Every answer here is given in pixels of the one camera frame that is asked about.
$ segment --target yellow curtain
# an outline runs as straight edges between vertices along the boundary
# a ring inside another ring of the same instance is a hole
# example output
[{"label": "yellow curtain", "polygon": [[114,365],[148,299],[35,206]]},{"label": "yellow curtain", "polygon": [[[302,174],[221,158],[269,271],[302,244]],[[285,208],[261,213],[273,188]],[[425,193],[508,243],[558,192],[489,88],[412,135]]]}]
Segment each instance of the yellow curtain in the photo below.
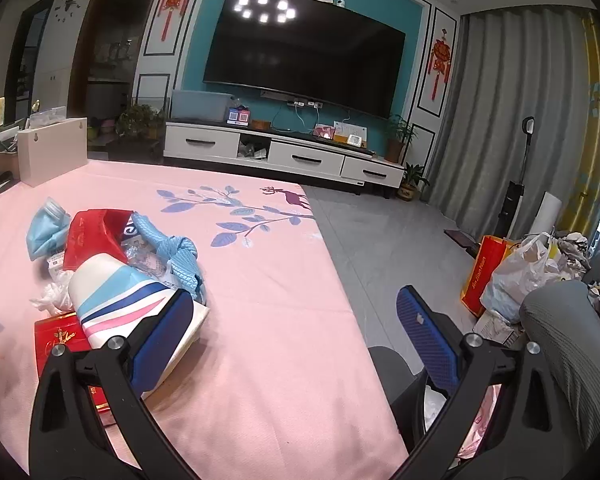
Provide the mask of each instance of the yellow curtain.
[{"label": "yellow curtain", "polygon": [[578,231],[591,240],[600,222],[600,17],[582,19],[589,60],[589,117],[575,186],[558,220],[558,230]]}]

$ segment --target doorway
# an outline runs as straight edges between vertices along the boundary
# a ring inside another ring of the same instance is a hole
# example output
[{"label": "doorway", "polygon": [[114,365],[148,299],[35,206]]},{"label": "doorway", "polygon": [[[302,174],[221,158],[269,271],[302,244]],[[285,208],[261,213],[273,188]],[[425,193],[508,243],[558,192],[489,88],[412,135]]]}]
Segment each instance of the doorway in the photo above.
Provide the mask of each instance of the doorway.
[{"label": "doorway", "polygon": [[18,23],[4,84],[4,122],[29,117],[38,51],[54,0],[40,0],[26,9]]},{"label": "doorway", "polygon": [[91,0],[72,65],[68,113],[88,118],[89,150],[116,145],[128,109],[144,27],[153,0]]}]

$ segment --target orange shopping bag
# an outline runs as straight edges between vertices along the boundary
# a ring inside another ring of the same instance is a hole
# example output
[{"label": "orange shopping bag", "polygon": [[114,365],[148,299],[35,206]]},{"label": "orange shopping bag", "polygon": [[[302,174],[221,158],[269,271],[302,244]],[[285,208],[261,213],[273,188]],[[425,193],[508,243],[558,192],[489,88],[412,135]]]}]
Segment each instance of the orange shopping bag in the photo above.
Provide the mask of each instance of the orange shopping bag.
[{"label": "orange shopping bag", "polygon": [[500,265],[501,261],[509,256],[513,244],[509,244],[502,238],[495,236],[484,236],[480,244],[478,257],[475,259],[474,270],[469,280],[462,289],[460,295],[464,306],[469,309],[475,317],[480,317],[484,307],[480,303],[480,296],[489,283],[493,271]]}]

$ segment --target brown flower pot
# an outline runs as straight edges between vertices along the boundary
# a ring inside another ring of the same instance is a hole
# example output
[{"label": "brown flower pot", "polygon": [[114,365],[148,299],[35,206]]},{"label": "brown flower pot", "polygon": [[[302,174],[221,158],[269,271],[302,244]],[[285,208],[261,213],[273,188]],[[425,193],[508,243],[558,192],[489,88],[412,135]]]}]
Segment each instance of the brown flower pot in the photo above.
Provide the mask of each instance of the brown flower pot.
[{"label": "brown flower pot", "polygon": [[418,188],[412,186],[411,184],[401,184],[398,188],[397,195],[399,198],[403,199],[405,202],[410,202],[418,193]]},{"label": "brown flower pot", "polygon": [[387,139],[384,160],[397,164],[403,148],[404,143],[400,142],[398,139]]}]

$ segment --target flat screen tv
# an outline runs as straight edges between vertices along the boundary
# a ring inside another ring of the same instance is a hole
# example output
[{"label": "flat screen tv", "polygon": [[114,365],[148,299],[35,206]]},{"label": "flat screen tv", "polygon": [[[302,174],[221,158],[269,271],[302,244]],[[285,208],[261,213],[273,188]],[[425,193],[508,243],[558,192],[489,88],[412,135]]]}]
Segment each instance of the flat screen tv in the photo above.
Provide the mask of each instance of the flat screen tv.
[{"label": "flat screen tv", "polygon": [[334,4],[225,0],[204,81],[387,118],[403,49],[403,32]]}]

